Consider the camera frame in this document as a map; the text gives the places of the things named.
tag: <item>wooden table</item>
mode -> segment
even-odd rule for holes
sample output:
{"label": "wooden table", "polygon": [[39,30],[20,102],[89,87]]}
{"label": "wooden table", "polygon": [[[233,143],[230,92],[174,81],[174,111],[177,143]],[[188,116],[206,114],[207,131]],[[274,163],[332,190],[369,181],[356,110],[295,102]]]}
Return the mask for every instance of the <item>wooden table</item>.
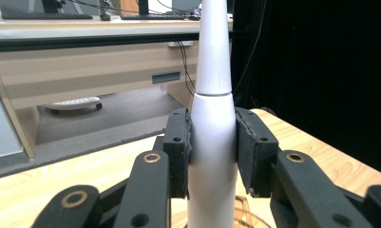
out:
{"label": "wooden table", "polygon": [[[253,111],[276,135],[281,149],[309,154],[335,184],[360,196],[370,185],[381,184],[381,173],[366,164],[265,111]],[[30,227],[49,200],[69,186],[90,184],[102,192],[126,179],[136,156],[150,150],[154,141],[151,137],[0,179],[0,227]],[[237,195],[245,196],[240,178]],[[247,199],[254,214],[275,226],[268,199]],[[173,199],[172,210],[173,227],[183,227],[186,200]]]}

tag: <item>gray floor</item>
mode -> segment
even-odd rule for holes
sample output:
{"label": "gray floor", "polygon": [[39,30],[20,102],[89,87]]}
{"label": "gray floor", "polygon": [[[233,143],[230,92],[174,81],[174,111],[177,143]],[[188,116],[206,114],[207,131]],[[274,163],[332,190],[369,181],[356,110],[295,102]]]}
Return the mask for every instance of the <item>gray floor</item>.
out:
{"label": "gray floor", "polygon": [[181,105],[156,86],[101,96],[103,108],[61,111],[40,106],[36,157],[23,153],[0,158],[0,177],[44,164],[129,143],[164,131],[168,114]]}

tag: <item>desk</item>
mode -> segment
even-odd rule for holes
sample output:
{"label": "desk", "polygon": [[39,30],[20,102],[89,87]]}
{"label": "desk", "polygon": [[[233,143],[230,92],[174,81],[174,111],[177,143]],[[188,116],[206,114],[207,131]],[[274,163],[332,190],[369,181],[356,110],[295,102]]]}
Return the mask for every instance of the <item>desk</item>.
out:
{"label": "desk", "polygon": [[[267,124],[282,149],[310,155],[337,185],[364,196],[373,184],[381,184],[381,173],[334,149],[262,110],[254,112]],[[132,142],[75,159],[57,162],[0,179],[0,227],[29,227],[50,199],[76,184],[96,186],[100,192],[130,174],[137,155],[150,150],[155,137]],[[238,177],[237,195],[245,195]],[[247,197],[250,210],[275,226],[268,199]],[[185,224],[186,200],[172,200],[173,227]]]}
{"label": "desk", "polygon": [[[197,40],[199,30],[195,21],[0,21],[0,97],[29,157],[37,105],[154,86],[153,74],[172,71],[180,79],[163,83],[185,103],[181,51],[166,42]],[[186,47],[192,80],[197,46]]]}

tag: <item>light wood surface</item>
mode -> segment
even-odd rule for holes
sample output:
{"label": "light wood surface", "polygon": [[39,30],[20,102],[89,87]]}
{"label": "light wood surface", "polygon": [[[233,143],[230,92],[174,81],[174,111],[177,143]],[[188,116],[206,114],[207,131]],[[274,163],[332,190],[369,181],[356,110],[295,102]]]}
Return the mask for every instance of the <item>light wood surface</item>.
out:
{"label": "light wood surface", "polygon": [[[192,80],[197,48],[197,41],[185,48]],[[172,71],[181,73],[179,80],[153,83],[154,74]],[[35,154],[37,105],[183,83],[184,77],[181,50],[166,43],[0,52],[0,97],[30,158]],[[27,109],[29,122],[20,115]]]}
{"label": "light wood surface", "polygon": [[[232,30],[232,20],[228,29]],[[147,34],[198,33],[200,21],[191,20],[0,20],[0,39],[36,39],[91,36],[130,36]]]}
{"label": "light wood surface", "polygon": [[[255,109],[279,140],[281,149],[309,154],[333,182],[364,196],[368,186],[381,184],[381,173],[318,139]],[[30,227],[49,200],[76,184],[90,184],[101,192],[130,174],[136,156],[150,150],[155,137],[116,146],[0,179],[0,227]],[[237,195],[245,195],[238,178]],[[246,197],[251,211],[275,226],[268,199]],[[186,200],[172,200],[173,227],[186,222]]]}
{"label": "light wood surface", "polygon": [[122,14],[138,14],[139,5],[136,0],[120,0],[120,9],[127,10],[122,11]]}
{"label": "light wood surface", "polygon": [[187,80],[187,82],[179,83],[170,85],[167,88],[167,93],[175,99],[179,104],[182,106],[187,107],[189,110],[191,110],[193,105],[193,96],[195,88],[193,85],[196,85],[196,81],[193,80],[190,82],[190,80]]}

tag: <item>white bottle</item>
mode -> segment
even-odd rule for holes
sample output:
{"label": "white bottle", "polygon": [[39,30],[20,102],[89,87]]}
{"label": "white bottle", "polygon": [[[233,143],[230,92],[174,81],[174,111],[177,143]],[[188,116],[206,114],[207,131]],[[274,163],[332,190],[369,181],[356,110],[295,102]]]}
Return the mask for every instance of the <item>white bottle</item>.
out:
{"label": "white bottle", "polygon": [[188,227],[234,225],[236,117],[225,0],[203,0],[193,100]]}

